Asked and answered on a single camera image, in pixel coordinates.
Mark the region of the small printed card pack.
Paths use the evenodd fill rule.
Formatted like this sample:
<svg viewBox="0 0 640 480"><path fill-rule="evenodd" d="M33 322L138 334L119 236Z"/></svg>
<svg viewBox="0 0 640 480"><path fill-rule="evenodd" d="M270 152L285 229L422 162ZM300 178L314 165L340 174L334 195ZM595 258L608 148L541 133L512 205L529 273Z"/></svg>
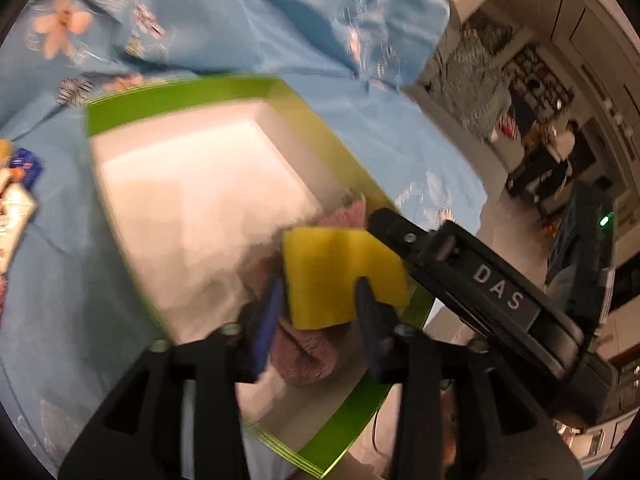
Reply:
<svg viewBox="0 0 640 480"><path fill-rule="evenodd" d="M32 188L42 174L40 159L1 140L1 275L6 275L26 224L37 209Z"/></svg>

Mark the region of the yellow sponge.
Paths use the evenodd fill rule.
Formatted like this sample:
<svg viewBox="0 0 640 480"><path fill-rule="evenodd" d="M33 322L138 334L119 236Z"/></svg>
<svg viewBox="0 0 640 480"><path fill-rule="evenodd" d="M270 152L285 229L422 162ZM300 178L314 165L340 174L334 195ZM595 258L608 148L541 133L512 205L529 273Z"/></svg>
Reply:
<svg viewBox="0 0 640 480"><path fill-rule="evenodd" d="M365 230L294 228L283 235L282 258L296 330L323 330L355 321L360 278L369 281L378 301L397 311L409 304L401 258Z"/></svg>

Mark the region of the light blue floral cloth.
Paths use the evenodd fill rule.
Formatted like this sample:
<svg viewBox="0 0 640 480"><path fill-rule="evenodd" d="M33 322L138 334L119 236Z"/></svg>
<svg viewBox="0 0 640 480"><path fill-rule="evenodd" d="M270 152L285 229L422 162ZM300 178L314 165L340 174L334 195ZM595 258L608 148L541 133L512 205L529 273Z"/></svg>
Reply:
<svg viewBox="0 0 640 480"><path fill-rule="evenodd" d="M407 96L448 0L28 0L1 47L1 135L43 170L9 267L1 401L56 474L82 427L164 329L122 260L93 180L86 109L148 84L284 80L419 226L480 228L480 177Z"/></svg>

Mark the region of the green cardboard box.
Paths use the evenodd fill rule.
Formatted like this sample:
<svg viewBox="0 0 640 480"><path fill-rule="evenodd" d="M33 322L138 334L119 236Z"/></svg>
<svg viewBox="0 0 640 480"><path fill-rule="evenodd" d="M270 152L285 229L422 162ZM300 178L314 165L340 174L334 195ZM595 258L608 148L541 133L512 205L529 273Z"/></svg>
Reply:
<svg viewBox="0 0 640 480"><path fill-rule="evenodd" d="M148 84L88 105L96 186L154 318L178 344L233 321L284 231L390 196L284 80Z"/></svg>

